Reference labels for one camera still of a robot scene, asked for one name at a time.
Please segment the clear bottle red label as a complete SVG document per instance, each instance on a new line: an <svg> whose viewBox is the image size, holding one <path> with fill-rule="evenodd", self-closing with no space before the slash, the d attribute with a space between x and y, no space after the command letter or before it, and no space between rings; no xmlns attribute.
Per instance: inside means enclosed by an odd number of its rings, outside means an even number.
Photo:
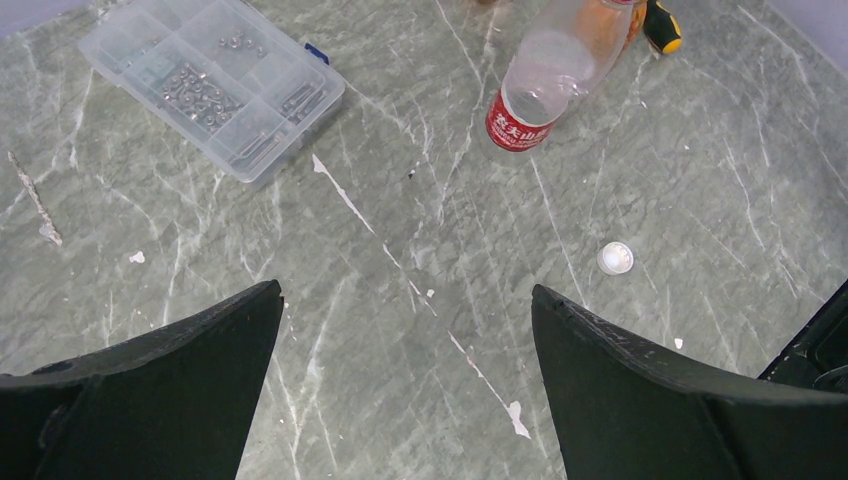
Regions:
<svg viewBox="0 0 848 480"><path fill-rule="evenodd" d="M576 36L584 1L552 1L531 23L485 116L493 144L525 152L551 133L570 102L590 93L615 63L598 62Z"/></svg>

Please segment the blue white bottle cap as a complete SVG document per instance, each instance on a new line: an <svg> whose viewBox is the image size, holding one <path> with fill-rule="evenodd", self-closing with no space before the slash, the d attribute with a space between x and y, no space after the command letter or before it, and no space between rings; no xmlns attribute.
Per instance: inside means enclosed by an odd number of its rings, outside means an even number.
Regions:
<svg viewBox="0 0 848 480"><path fill-rule="evenodd" d="M634 255L626 244L613 241L598 251L596 261L602 272L610 276L617 276L632 269Z"/></svg>

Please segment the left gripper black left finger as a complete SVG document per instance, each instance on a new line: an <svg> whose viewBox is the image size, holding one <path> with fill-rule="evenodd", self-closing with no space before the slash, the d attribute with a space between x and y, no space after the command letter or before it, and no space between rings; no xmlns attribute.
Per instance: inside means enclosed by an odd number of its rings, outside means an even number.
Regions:
<svg viewBox="0 0 848 480"><path fill-rule="evenodd" d="M1 378L5 479L232 479L283 313L275 280L116 345Z"/></svg>

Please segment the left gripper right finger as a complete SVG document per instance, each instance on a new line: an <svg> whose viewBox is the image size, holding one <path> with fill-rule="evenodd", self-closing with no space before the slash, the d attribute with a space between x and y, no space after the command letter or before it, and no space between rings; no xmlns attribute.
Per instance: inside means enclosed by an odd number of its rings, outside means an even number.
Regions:
<svg viewBox="0 0 848 480"><path fill-rule="evenodd" d="M571 479L843 479L847 393L718 369L554 290L532 327Z"/></svg>

